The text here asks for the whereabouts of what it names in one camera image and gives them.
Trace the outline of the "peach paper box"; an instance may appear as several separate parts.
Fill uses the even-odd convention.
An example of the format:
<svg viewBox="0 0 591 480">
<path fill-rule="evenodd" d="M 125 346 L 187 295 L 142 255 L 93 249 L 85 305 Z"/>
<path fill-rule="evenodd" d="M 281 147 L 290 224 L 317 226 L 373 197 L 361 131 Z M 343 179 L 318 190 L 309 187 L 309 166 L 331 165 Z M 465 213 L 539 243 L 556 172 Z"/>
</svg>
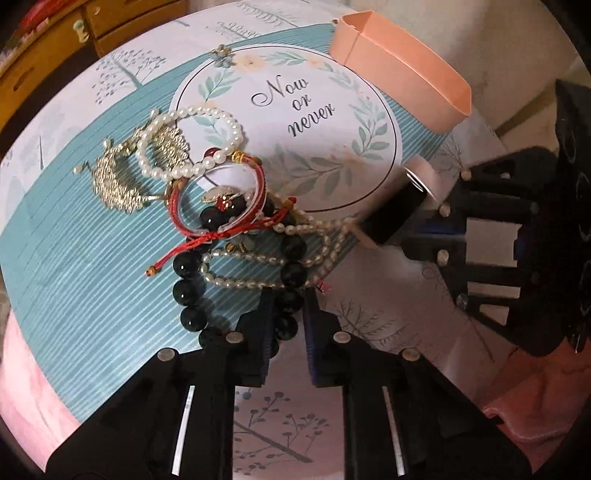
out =
<svg viewBox="0 0 591 480">
<path fill-rule="evenodd" d="M 339 18 L 329 55 L 436 134 L 449 133 L 472 114 L 469 83 L 426 44 L 375 11 Z"/>
</svg>

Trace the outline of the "patterned teal tablecloth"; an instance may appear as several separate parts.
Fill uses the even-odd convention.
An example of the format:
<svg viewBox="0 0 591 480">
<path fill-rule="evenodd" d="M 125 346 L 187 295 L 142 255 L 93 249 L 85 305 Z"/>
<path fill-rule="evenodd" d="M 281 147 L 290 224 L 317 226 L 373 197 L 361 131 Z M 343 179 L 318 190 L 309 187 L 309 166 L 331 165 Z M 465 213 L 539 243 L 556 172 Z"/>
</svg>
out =
<svg viewBox="0 0 591 480">
<path fill-rule="evenodd" d="M 117 140 L 147 111 L 172 100 L 172 87 L 197 66 L 197 57 L 214 43 L 254 44 L 256 37 L 290 40 L 301 45 L 303 29 L 330 23 L 348 8 L 335 1 L 255 1 L 253 8 L 286 14 L 287 23 L 272 26 L 256 20 L 238 2 L 191 13 L 157 27 L 116 54 L 163 56 L 165 62 L 148 75 L 139 93 L 121 87 L 106 107 L 90 107 L 90 86 L 101 69 L 100 60 L 65 87 L 42 109 L 10 148 L 1 166 L 1 269 L 7 298 L 35 361 L 72 415 L 81 423 L 163 347 L 185 353 L 198 347 L 197 335 L 184 330 L 174 303 L 170 268 L 148 279 L 142 273 L 154 254 L 172 245 L 173 232 L 161 207 L 126 215 L 105 209 L 91 193 L 84 175 L 74 175 L 82 154 L 95 155 L 106 136 Z M 436 266 L 408 260 L 394 249 L 385 257 L 391 270 L 376 280 L 360 280 L 368 287 L 355 297 L 362 304 L 361 334 L 381 349 L 400 351 L 418 347 L 471 400 L 484 401 L 485 390 L 506 364 L 513 347 L 470 320 L 451 300 Z M 369 287 L 389 279 L 396 299 L 379 293 L 370 300 Z M 273 359 L 270 380 L 247 394 L 238 389 L 235 426 L 235 479 L 343 479 L 342 449 L 329 449 L 341 427 L 329 414 L 341 413 L 339 395 L 327 398 L 312 388 L 305 365 L 301 335 Z M 273 400 L 270 419 L 248 427 L 247 415 Z M 314 422 L 287 447 L 296 434 L 283 420 L 315 414 Z"/>
</svg>

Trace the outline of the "small flower brooch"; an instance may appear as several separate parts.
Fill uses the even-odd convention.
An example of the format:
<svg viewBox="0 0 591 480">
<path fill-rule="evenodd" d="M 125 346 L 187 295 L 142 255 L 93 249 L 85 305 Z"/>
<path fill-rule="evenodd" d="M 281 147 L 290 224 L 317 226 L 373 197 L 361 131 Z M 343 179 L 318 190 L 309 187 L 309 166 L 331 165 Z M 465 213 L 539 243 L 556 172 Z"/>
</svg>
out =
<svg viewBox="0 0 591 480">
<path fill-rule="evenodd" d="M 233 52 L 223 44 L 211 50 L 211 58 L 215 68 L 228 69 L 233 65 Z"/>
</svg>

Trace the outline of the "pink blanket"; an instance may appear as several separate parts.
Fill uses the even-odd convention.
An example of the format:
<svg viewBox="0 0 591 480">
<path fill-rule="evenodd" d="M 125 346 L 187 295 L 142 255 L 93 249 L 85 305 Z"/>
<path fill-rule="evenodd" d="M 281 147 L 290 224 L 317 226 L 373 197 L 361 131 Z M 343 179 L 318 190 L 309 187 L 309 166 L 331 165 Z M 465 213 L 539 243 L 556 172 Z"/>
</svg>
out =
<svg viewBox="0 0 591 480">
<path fill-rule="evenodd" d="M 2 343 L 1 417 L 42 471 L 52 453 L 80 426 L 37 365 L 14 313 L 8 315 Z"/>
</svg>

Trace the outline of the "gold peacock brooch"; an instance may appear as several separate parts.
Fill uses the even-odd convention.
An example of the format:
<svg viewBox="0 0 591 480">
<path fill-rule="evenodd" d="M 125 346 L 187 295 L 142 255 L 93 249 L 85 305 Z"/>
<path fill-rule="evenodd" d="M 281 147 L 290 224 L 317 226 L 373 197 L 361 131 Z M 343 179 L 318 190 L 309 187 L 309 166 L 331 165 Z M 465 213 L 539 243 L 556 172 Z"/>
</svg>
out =
<svg viewBox="0 0 591 480">
<path fill-rule="evenodd" d="M 107 209 L 130 214 L 156 201 L 168 202 L 174 181 L 172 169 L 189 160 L 189 144 L 179 128 L 169 126 L 161 127 L 146 144 L 147 129 L 147 125 L 138 127 L 116 144 L 110 138 L 105 139 L 101 156 L 93 163 L 83 162 L 73 168 L 74 175 L 89 172 L 93 193 Z M 146 146 L 154 155 L 155 174 L 143 177 L 131 171 L 139 146 Z M 160 173 L 164 175 L 164 191 L 150 193 L 141 180 L 159 179 Z"/>
</svg>

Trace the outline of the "wooden desk with drawers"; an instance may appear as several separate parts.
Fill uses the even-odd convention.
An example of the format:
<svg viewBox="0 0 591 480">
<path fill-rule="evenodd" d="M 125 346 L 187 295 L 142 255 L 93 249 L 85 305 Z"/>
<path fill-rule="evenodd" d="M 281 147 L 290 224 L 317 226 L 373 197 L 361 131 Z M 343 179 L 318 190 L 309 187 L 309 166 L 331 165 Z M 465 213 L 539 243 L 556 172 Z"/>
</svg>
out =
<svg viewBox="0 0 591 480">
<path fill-rule="evenodd" d="M 44 1 L 27 15 L 23 41 L 1 59 L 1 125 L 79 51 L 90 47 L 102 57 L 187 13 L 186 1 Z"/>
</svg>

